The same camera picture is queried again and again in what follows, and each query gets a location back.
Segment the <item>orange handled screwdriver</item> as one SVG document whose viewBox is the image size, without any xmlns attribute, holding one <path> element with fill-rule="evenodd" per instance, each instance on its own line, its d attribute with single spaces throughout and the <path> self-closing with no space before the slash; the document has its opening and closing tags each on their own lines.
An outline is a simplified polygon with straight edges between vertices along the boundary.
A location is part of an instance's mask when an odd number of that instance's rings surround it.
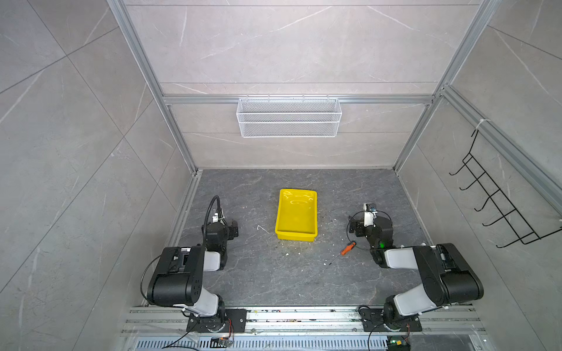
<svg viewBox="0 0 562 351">
<path fill-rule="evenodd" d="M 356 247 L 356 245 L 357 243 L 355 241 L 348 242 L 348 244 L 340 251 L 340 253 L 326 266 L 331 266 L 336 260 L 346 256 L 351 250 L 353 250 Z"/>
</svg>

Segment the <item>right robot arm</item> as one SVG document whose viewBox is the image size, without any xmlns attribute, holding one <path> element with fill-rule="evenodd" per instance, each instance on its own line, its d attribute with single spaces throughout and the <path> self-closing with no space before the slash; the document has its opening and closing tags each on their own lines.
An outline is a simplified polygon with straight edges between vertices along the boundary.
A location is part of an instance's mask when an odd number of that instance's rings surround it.
<svg viewBox="0 0 562 351">
<path fill-rule="evenodd" d="M 380 268 L 417 271 L 421 283 L 389 296 L 380 317 L 372 319 L 376 328 L 400 331 L 424 312 L 483 298 L 481 280 L 454 244 L 396 247 L 391 217 L 379 214 L 375 204 L 364 204 L 348 217 L 346 234 L 365 238 L 366 250 Z"/>
</svg>

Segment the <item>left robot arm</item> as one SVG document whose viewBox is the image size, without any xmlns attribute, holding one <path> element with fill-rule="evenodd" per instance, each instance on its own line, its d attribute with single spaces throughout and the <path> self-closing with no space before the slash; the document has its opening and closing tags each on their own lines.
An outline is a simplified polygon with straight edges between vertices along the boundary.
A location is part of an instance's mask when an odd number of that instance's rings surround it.
<svg viewBox="0 0 562 351">
<path fill-rule="evenodd" d="M 149 304 L 180 308 L 217 330 L 228 322 L 225 303 L 203 287 L 203 274 L 225 268 L 228 242 L 239 236 L 238 223 L 227 223 L 215 215 L 202 226 L 202 232 L 202 245 L 165 247 L 153 260 L 156 267 L 148 286 L 140 291 Z"/>
</svg>

